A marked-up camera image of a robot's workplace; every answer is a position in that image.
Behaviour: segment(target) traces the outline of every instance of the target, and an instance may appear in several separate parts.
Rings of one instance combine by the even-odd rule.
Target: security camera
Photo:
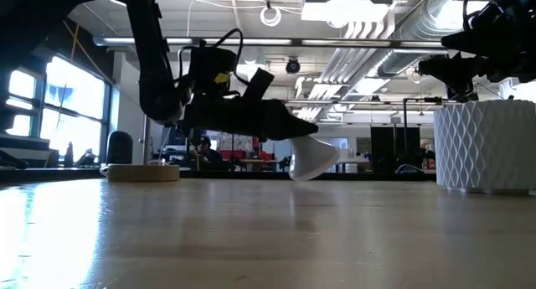
[[[289,75],[295,75],[300,72],[300,63],[298,58],[289,58],[288,63],[286,64],[286,73]]]

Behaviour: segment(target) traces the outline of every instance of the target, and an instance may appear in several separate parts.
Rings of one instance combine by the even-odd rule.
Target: person
[[[210,148],[210,138],[201,137],[201,143],[198,146],[198,154],[203,155],[209,163],[220,164],[224,161],[221,154]]]

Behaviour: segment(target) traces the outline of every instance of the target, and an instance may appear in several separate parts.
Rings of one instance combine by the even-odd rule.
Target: white textured vase
[[[479,101],[434,114],[437,184],[469,192],[536,189],[531,101]]]

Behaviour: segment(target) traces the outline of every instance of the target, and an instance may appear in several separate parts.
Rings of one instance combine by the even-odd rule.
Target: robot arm
[[[15,70],[24,56],[29,55],[71,10],[89,1],[92,0],[23,0],[0,19],[0,70]],[[206,46],[202,41],[198,47],[190,48],[189,73],[175,80],[167,57],[168,45],[158,21],[162,15],[156,1],[117,1],[126,4],[136,40],[140,61],[140,107],[154,121],[170,125],[185,111],[184,123],[188,132],[204,128],[256,136],[262,141],[317,132],[316,125],[290,114],[281,101],[262,100],[265,89],[273,80],[273,75],[263,70],[259,70],[250,83],[245,82],[248,89],[244,96],[224,98],[229,93],[229,75],[235,72],[241,48],[237,56],[218,46],[235,32],[241,36],[239,30],[229,32],[215,46]]]
[[[536,0],[494,0],[469,16],[464,9],[464,31],[441,38],[441,44],[475,57],[435,56],[419,62],[420,73],[443,81],[449,98],[458,101],[471,99],[476,75],[491,82],[536,79],[535,9]]]

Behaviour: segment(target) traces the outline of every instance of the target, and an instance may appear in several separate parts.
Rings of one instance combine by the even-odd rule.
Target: desk
[[[277,171],[277,161],[276,160],[262,160],[262,159],[242,159],[241,162],[246,164],[245,170],[248,171],[247,165],[251,165],[251,171],[261,172],[263,165],[269,165],[272,169],[272,172]]]
[[[342,173],[345,173],[346,172],[346,165],[347,164],[356,164],[358,167],[357,167],[357,173],[360,173],[359,172],[359,167],[362,167],[364,170],[371,170],[372,171],[372,163],[369,162],[369,161],[346,161],[346,162],[338,162],[338,163],[335,163],[335,173],[339,173],[339,166],[341,167],[341,170],[342,170]]]
[[[0,204],[8,288],[536,283],[535,199],[432,182],[94,179],[6,187]]]

